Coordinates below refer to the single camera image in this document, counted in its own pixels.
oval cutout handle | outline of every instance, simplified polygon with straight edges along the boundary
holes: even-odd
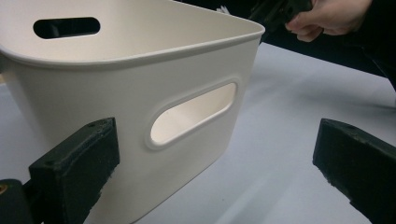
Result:
[[[35,22],[33,30],[43,39],[95,35],[100,22],[93,17],[40,20]]]
[[[151,128],[151,142],[164,146],[224,113],[235,93],[236,84],[230,83],[164,111]]]

plastic storage bin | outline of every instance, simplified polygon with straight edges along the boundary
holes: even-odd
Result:
[[[90,223],[138,220],[227,148],[259,24],[167,0],[1,5],[1,73],[48,149],[116,118],[121,163]]]

white table surface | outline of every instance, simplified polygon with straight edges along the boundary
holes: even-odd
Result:
[[[395,99],[382,77],[261,44],[227,151],[137,224],[368,224],[312,164],[318,126],[336,119],[396,146]],[[27,181],[42,154],[0,84],[0,179]]]

human hand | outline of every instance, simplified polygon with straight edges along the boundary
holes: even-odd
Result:
[[[312,10],[300,12],[286,29],[299,40],[311,42],[322,32],[345,35],[358,31],[372,0],[312,0]]]

black object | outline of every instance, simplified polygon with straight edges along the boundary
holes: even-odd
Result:
[[[94,35],[99,32],[100,23],[93,17],[40,20],[35,22],[33,30],[43,39]]]
[[[25,185],[0,181],[0,223],[83,223],[119,163],[115,120],[84,126],[30,165]]]
[[[252,9],[249,19],[262,24],[268,35],[291,21],[299,12],[311,9],[311,0],[261,0]]]
[[[313,163],[374,224],[396,223],[396,147],[323,119]]]

